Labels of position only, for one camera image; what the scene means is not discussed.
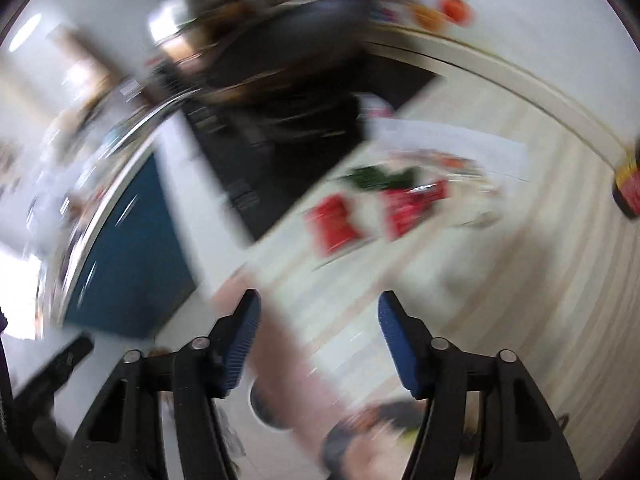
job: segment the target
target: green object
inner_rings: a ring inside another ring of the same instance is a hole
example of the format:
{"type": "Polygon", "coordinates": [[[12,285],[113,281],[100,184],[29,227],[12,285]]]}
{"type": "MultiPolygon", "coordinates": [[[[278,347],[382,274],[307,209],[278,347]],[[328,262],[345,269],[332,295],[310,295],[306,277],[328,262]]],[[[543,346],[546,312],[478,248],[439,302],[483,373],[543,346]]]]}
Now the green object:
{"type": "Polygon", "coordinates": [[[381,189],[411,189],[415,187],[418,168],[407,168],[399,173],[386,174],[377,166],[355,168],[343,177],[355,187],[363,191],[378,191],[381,189]]]}

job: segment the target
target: black induction cooktop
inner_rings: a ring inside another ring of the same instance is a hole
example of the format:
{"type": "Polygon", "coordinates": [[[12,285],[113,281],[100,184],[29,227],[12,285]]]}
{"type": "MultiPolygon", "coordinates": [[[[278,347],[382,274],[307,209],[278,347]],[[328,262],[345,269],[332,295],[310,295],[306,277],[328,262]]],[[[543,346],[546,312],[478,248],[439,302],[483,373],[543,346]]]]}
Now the black induction cooktop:
{"type": "Polygon", "coordinates": [[[362,142],[352,92],[378,95],[397,110],[435,77],[428,70],[368,52],[351,59],[335,76],[345,74],[351,77],[347,86],[340,82],[340,95],[326,91],[332,88],[326,77],[333,77],[327,75],[313,89],[253,110],[221,110],[197,101],[183,105],[230,206],[255,240],[362,142]],[[287,114],[293,119],[283,120],[287,114]],[[275,123],[279,129],[273,135],[275,123]],[[283,124],[288,128],[285,136],[303,135],[293,142],[280,142],[283,124]],[[316,134],[313,127],[324,128],[324,134],[316,134]]]}

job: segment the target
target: blue gripper pad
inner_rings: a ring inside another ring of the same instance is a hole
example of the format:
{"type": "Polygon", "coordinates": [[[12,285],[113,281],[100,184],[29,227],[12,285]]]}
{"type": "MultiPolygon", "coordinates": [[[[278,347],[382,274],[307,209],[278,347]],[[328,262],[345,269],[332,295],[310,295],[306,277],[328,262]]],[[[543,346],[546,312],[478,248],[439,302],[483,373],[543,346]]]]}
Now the blue gripper pad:
{"type": "Polygon", "coordinates": [[[392,290],[380,294],[378,321],[402,386],[415,399],[424,398],[434,380],[428,369],[431,333],[420,319],[407,315],[392,290]]]}
{"type": "Polygon", "coordinates": [[[260,325],[262,313],[260,295],[247,290],[230,316],[221,317],[209,334],[213,349],[222,359],[222,394],[227,396],[240,381],[242,367],[260,325]]]}

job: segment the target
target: black frying pan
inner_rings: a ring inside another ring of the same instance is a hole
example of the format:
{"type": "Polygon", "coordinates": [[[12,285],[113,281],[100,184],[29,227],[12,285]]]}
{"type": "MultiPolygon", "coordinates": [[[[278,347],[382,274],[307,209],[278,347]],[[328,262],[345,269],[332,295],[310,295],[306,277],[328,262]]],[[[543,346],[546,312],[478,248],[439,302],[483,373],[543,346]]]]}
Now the black frying pan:
{"type": "Polygon", "coordinates": [[[295,0],[216,47],[207,101],[255,103],[332,68],[362,46],[373,0],[295,0]]]}

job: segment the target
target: red pepper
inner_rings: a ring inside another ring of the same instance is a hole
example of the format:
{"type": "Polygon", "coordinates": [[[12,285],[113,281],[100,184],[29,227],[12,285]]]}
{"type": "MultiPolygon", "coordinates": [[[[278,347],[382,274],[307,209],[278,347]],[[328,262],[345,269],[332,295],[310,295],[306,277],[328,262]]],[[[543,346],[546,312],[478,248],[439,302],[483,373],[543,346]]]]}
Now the red pepper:
{"type": "Polygon", "coordinates": [[[327,254],[360,240],[362,236],[349,222],[349,209],[341,194],[334,194],[322,200],[308,213],[315,226],[322,250],[327,254]]]}
{"type": "Polygon", "coordinates": [[[410,189],[387,189],[384,195],[386,221],[391,237],[395,240],[418,225],[424,213],[434,202],[446,197],[447,182],[439,180],[422,192],[412,192],[410,189]]]}

